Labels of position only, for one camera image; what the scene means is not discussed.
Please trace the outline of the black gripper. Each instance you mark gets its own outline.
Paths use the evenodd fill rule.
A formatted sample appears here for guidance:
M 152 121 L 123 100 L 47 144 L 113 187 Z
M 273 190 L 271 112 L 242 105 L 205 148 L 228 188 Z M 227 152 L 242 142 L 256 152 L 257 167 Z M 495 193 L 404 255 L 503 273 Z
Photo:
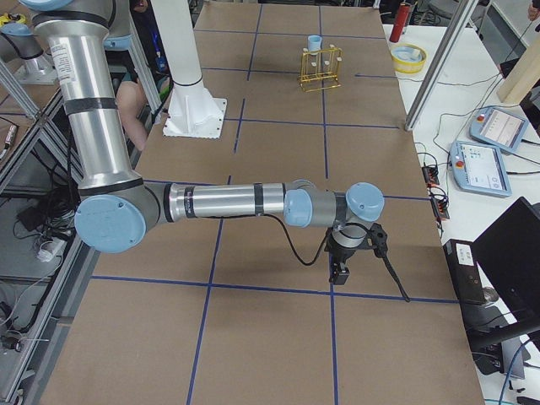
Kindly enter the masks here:
M 350 271 L 346 261 L 358 250 L 373 250 L 366 233 L 348 235 L 342 231 L 332 231 L 327 238 L 325 251 L 330 257 L 330 284 L 345 284 Z

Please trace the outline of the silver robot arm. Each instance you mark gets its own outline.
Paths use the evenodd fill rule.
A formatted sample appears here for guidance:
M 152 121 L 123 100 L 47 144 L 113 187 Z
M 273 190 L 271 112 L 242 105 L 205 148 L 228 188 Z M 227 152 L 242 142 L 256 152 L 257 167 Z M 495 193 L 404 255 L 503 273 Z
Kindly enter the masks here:
M 126 1 L 28 1 L 33 25 L 50 47 L 84 168 L 76 213 L 78 236 L 97 251 L 136 246 L 156 225 L 183 219 L 270 217 L 282 226 L 322 227 L 319 246 L 331 258 L 330 281 L 346 282 L 358 250 L 387 257 L 378 219 L 385 199 L 369 183 L 346 192 L 318 190 L 309 181 L 248 185 L 151 185 L 132 168 L 105 57 L 105 40 L 124 33 Z

